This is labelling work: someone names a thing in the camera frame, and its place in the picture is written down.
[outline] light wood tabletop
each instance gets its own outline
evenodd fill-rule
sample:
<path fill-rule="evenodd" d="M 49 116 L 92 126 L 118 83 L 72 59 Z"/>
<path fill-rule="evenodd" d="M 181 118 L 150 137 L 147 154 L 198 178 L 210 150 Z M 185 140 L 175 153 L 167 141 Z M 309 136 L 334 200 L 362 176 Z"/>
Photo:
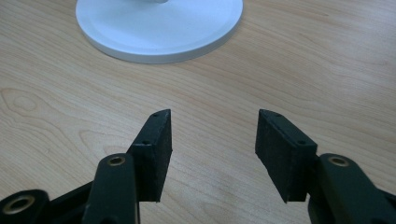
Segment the light wood tabletop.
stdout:
<path fill-rule="evenodd" d="M 142 223 L 310 223 L 307 203 L 284 204 L 254 153 L 260 108 L 396 193 L 395 1 L 245 0 L 225 45 L 161 65 L 95 49 L 75 7 L 0 1 L 0 199 L 88 183 L 166 108 L 174 151 Z"/>

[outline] white circular plate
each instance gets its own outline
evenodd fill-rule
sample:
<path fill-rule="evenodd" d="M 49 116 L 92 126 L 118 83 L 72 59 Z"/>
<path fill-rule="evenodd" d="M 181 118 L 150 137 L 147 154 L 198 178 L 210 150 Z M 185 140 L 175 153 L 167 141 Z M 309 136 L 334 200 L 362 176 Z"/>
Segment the white circular plate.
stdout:
<path fill-rule="evenodd" d="M 218 48 L 233 34 L 243 0 L 78 0 L 84 35 L 112 57 L 175 63 Z"/>

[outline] wooden table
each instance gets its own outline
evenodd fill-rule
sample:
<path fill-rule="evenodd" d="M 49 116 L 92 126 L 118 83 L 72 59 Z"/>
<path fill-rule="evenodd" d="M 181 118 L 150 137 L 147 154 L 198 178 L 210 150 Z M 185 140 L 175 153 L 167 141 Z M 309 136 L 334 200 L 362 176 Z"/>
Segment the wooden table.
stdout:
<path fill-rule="evenodd" d="M 116 60 L 85 39 L 74 1 L 0 2 L 0 198 L 53 199 L 124 152 L 172 109 L 161 203 L 142 223 L 309 223 L 283 204 L 254 153 L 260 108 L 289 118 L 318 154 L 356 161 L 396 193 L 396 3 L 246 0 L 220 49 L 184 63 Z"/>

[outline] wood grain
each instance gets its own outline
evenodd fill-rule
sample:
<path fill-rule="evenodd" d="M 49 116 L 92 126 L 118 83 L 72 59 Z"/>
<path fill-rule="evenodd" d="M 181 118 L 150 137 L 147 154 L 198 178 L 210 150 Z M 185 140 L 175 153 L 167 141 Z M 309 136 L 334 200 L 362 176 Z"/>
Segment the wood grain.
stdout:
<path fill-rule="evenodd" d="M 396 193 L 396 3 L 246 0 L 220 49 L 146 65 L 93 48 L 76 1 L 0 2 L 0 198 L 51 198 L 93 179 L 149 114 L 171 108 L 174 153 L 142 223 L 309 223 L 254 154 L 258 111 L 277 111 L 319 154 L 356 161 Z"/>

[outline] white round base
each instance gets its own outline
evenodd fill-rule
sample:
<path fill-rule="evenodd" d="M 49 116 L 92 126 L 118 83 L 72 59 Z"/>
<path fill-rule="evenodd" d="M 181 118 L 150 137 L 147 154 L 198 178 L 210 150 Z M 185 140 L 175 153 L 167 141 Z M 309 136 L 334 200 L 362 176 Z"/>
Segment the white round base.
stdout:
<path fill-rule="evenodd" d="M 82 32 L 96 48 L 135 63 L 175 63 L 218 48 L 243 0 L 78 0 Z"/>

